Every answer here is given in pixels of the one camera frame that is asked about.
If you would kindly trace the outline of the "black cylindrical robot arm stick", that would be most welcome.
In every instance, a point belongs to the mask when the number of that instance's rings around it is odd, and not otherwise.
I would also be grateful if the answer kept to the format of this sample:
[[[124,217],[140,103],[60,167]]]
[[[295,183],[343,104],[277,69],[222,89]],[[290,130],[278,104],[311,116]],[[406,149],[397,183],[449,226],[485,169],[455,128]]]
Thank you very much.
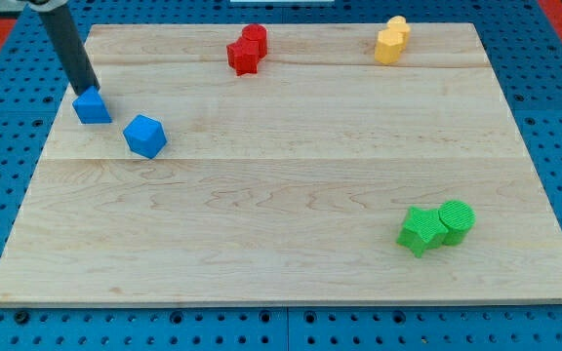
[[[67,0],[26,0],[35,11],[60,59],[74,93],[82,95],[91,87],[100,88]]]

